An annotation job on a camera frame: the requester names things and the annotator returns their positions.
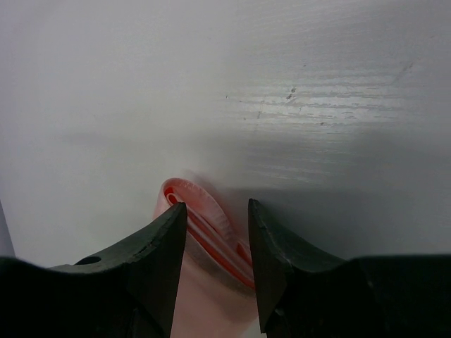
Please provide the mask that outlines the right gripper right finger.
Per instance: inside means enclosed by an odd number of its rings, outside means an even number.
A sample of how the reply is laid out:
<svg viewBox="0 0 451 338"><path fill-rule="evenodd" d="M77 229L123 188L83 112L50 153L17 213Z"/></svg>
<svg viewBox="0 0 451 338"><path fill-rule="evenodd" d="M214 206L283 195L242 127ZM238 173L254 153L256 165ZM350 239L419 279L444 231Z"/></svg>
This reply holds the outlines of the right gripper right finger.
<svg viewBox="0 0 451 338"><path fill-rule="evenodd" d="M261 332L267 337L449 337L447 254L346 261L248 203Z"/></svg>

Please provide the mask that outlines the pink satin napkin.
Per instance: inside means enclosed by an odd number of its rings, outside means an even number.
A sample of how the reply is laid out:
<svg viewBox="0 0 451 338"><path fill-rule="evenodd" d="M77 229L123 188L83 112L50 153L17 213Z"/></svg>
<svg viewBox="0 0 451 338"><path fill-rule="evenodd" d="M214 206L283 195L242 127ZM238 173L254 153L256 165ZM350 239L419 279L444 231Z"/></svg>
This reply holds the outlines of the pink satin napkin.
<svg viewBox="0 0 451 338"><path fill-rule="evenodd" d="M171 336L243 337L258 317L246 231L215 191L178 177L161 185L154 216L178 202L187 234Z"/></svg>

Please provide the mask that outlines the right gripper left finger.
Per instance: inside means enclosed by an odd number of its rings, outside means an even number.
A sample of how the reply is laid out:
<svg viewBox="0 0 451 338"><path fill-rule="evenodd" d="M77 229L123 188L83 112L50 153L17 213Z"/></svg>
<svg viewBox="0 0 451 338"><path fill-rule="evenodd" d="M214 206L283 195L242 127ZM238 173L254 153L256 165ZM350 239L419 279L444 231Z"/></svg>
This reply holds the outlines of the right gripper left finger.
<svg viewBox="0 0 451 338"><path fill-rule="evenodd" d="M2 337L169 337L187 208L74 265L1 259Z"/></svg>

